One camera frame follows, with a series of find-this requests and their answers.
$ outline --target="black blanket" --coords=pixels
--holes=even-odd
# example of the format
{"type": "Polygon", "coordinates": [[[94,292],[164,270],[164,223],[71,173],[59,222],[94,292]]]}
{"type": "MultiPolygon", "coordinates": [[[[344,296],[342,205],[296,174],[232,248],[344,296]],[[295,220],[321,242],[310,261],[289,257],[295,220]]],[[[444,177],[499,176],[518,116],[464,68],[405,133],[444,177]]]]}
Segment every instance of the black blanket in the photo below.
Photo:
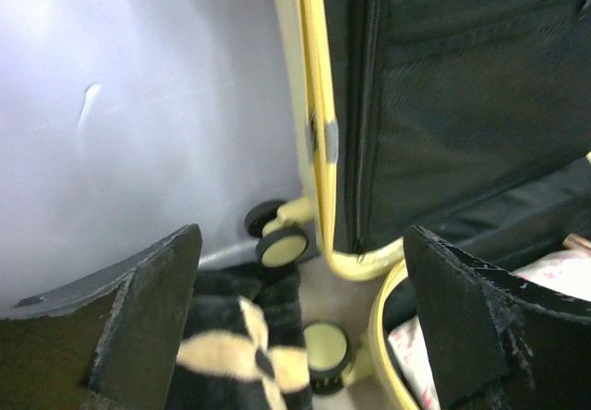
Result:
{"type": "Polygon", "coordinates": [[[295,265],[199,271],[166,410],[311,410],[295,265]]]}

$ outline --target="gray floor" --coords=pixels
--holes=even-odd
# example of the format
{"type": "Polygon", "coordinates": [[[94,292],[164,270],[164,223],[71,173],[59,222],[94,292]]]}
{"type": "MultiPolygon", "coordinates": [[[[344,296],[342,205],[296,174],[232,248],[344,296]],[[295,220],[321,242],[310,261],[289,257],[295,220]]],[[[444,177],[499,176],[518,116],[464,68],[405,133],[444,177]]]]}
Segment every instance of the gray floor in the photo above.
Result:
{"type": "MultiPolygon", "coordinates": [[[[369,311],[383,279],[351,283],[331,272],[322,258],[300,266],[300,299],[304,322],[332,320],[341,325],[353,344],[368,326],[369,311]]],[[[315,410],[380,410],[381,388],[369,378],[330,398],[314,398],[315,410]]]]}

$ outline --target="caster wheel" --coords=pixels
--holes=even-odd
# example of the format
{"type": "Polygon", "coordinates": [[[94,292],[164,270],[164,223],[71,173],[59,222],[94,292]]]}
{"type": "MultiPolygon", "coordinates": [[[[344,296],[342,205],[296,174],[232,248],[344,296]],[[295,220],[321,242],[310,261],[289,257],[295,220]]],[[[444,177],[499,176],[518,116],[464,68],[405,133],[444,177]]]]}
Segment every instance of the caster wheel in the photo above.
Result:
{"type": "Polygon", "coordinates": [[[312,392],[328,396],[344,388],[342,374],[351,362],[349,339],[340,327],[326,321],[304,328],[312,392]]]}
{"type": "Polygon", "coordinates": [[[249,211],[244,219],[248,234],[261,239],[262,229],[277,217],[277,210],[284,204],[284,200],[269,200],[249,211]]]}
{"type": "Polygon", "coordinates": [[[308,248],[308,236],[299,227],[280,228],[262,237],[257,255],[267,267],[281,267],[299,258],[308,248]]]}

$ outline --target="white cloth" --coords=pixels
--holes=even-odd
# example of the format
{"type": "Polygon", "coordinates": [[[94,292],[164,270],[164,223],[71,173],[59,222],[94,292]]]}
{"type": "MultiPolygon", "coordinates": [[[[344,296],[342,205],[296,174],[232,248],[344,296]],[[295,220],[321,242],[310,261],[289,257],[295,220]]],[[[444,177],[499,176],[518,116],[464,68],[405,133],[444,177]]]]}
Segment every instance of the white cloth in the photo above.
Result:
{"type": "MultiPolygon", "coordinates": [[[[583,252],[564,250],[551,253],[514,274],[556,292],[591,302],[591,258],[583,252]]],[[[440,403],[428,363],[427,347],[418,317],[408,320],[388,336],[404,377],[423,410],[440,410],[440,403]]]]}

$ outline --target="open suitcase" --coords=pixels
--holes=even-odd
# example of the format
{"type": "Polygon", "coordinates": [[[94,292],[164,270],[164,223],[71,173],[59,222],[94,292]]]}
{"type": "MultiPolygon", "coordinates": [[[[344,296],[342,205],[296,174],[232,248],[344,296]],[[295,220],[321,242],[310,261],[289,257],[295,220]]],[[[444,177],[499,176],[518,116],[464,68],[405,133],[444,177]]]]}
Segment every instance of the open suitcase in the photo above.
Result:
{"type": "MultiPolygon", "coordinates": [[[[426,300],[407,277],[408,227],[506,271],[569,233],[591,236],[591,0],[275,3],[304,193],[253,209],[248,231],[261,261],[281,265],[305,250],[301,226],[315,220],[337,274],[389,273],[355,353],[336,327],[307,327],[312,385],[330,393],[375,374],[393,408],[417,409],[386,342],[426,300]]],[[[460,394],[444,402],[496,408],[460,394]]]]}

